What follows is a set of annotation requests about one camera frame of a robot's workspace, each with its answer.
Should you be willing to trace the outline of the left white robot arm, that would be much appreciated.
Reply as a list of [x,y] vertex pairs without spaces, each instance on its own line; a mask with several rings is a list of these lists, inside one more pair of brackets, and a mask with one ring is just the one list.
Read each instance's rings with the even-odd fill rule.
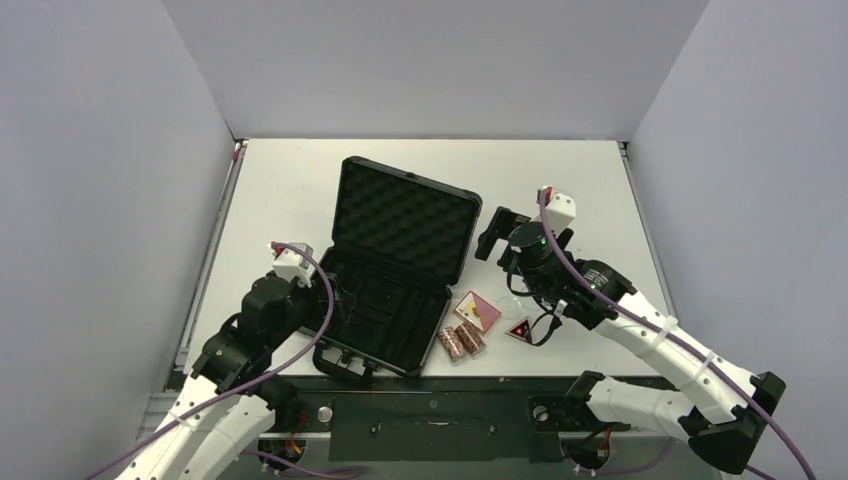
[[309,321],[327,329],[334,280],[321,280],[322,288],[272,274],[256,280],[240,311],[206,341],[167,417],[120,478],[215,479],[261,433],[298,422],[298,390],[271,360]]

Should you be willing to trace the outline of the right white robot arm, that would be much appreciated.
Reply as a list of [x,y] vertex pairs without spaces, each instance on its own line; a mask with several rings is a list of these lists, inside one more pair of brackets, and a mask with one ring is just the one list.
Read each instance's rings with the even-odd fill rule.
[[686,443],[722,472],[747,471],[785,393],[785,381],[721,358],[614,268],[574,258],[565,249],[572,235],[569,228],[546,233],[540,219],[499,207],[474,255],[487,260],[496,242],[506,241],[499,266],[509,281],[523,281],[521,296],[534,300],[551,319],[538,345],[573,320],[630,351],[672,387],[642,387],[585,371],[566,394],[566,418],[578,427],[603,423],[653,430]]

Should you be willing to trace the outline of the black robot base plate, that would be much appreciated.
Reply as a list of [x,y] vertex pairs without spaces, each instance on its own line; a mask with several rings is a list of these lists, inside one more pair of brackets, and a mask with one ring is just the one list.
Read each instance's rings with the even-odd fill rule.
[[491,461],[531,464],[588,458],[606,439],[597,421],[566,401],[575,377],[377,377],[355,386],[293,376],[296,407],[276,416],[249,446],[352,461]]

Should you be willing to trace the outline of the red playing card box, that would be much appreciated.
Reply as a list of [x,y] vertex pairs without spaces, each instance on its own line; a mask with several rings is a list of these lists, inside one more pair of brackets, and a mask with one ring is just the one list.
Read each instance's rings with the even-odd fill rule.
[[468,323],[481,334],[487,334],[502,315],[494,305],[471,290],[459,300],[452,312],[460,321]]

